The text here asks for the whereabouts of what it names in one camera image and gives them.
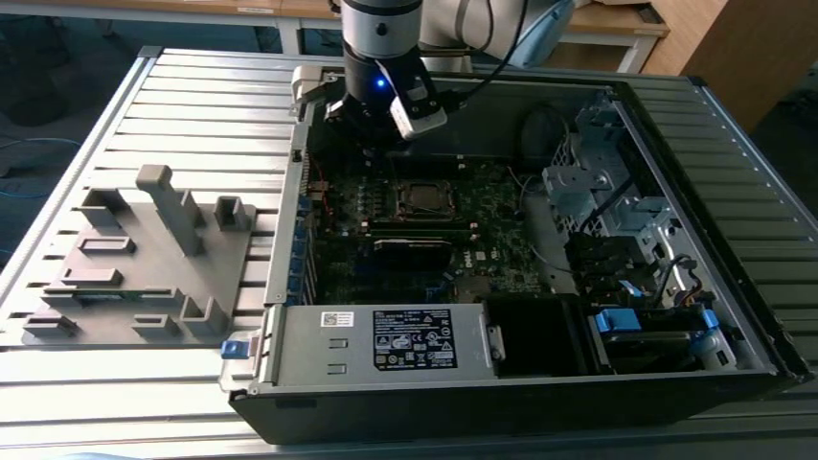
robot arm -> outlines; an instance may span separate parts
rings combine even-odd
[[[551,54],[574,9],[572,0],[339,1],[347,94],[327,121],[366,150],[399,149],[442,127],[475,92],[436,90],[422,26],[424,46],[468,45],[503,58],[499,70],[508,62],[531,67]]]
[[[418,48],[423,1],[342,1],[347,95],[328,119],[364,148],[390,149],[447,119]]]

power supply label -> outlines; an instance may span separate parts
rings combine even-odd
[[[372,315],[379,371],[458,367],[451,310],[376,310]]]

motherboard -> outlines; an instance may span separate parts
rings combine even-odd
[[[548,292],[523,185],[491,159],[316,160],[318,303],[471,303],[494,291]]]

wooden table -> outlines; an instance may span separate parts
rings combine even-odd
[[[303,30],[342,28],[326,0],[0,0],[0,12],[275,27],[288,55],[303,52]],[[627,48],[618,70],[638,73],[668,31],[644,22],[632,7],[592,4],[575,11],[560,41]]]

barcode sticker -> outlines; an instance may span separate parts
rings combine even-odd
[[[351,328],[355,325],[352,311],[323,311],[320,313],[320,326],[323,328]]]
[[[268,8],[236,8],[239,12],[251,12],[252,14],[272,14]]]

